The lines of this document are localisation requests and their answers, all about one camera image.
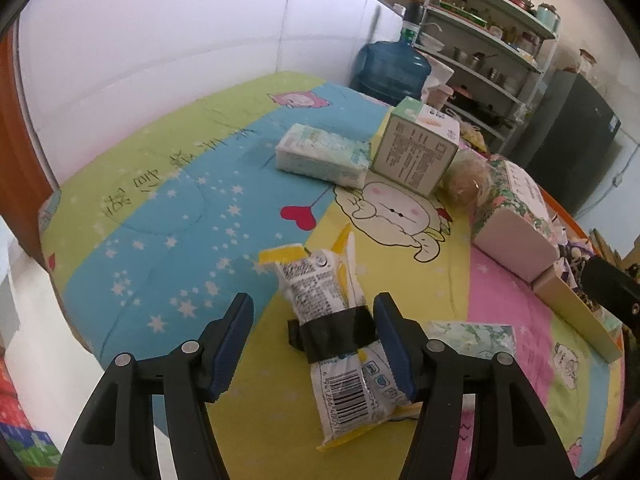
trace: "wooden door frame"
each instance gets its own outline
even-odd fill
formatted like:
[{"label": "wooden door frame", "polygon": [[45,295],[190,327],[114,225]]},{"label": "wooden door frame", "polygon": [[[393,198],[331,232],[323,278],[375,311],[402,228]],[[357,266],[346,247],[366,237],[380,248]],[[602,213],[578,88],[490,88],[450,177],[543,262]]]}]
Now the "wooden door frame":
[{"label": "wooden door frame", "polygon": [[0,41],[0,215],[23,250],[46,269],[38,210],[52,188],[24,121],[14,67],[14,27]]}]

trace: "green and white tissue package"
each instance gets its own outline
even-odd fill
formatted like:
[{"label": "green and white tissue package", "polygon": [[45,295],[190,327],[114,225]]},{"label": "green and white tissue package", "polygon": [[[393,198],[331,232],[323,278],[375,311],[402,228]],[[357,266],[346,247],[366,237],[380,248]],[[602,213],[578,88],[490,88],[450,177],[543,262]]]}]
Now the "green and white tissue package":
[{"label": "green and white tissue package", "polygon": [[347,139],[306,124],[294,124],[276,146],[276,167],[362,189],[369,169],[368,142]]}]

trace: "dark gray refrigerator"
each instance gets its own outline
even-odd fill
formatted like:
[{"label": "dark gray refrigerator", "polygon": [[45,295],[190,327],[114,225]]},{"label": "dark gray refrigerator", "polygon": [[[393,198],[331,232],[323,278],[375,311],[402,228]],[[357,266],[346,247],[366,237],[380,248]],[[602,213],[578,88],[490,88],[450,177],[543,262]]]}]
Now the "dark gray refrigerator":
[{"label": "dark gray refrigerator", "polygon": [[557,70],[508,158],[575,214],[602,176],[620,120],[581,75]]}]

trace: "large plastic water bottle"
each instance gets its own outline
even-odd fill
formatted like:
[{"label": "large plastic water bottle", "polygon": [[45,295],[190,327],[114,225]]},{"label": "large plastic water bottle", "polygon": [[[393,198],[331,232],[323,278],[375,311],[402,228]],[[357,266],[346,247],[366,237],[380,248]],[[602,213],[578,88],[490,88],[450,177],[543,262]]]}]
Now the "large plastic water bottle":
[{"label": "large plastic water bottle", "polygon": [[366,44],[354,63],[350,87],[392,106],[407,96],[419,101],[431,65],[411,47],[417,28],[404,22],[400,40]]}]

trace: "white floor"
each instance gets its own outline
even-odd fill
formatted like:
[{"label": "white floor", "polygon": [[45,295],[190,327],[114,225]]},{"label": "white floor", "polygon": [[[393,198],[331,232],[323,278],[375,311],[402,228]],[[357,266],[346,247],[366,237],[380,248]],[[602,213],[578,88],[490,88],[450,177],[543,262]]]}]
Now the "white floor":
[{"label": "white floor", "polygon": [[[69,330],[48,274],[16,244],[12,249],[0,284],[5,361],[31,425],[62,451],[102,369]],[[177,478],[169,439],[157,428],[156,444],[162,478]]]}]

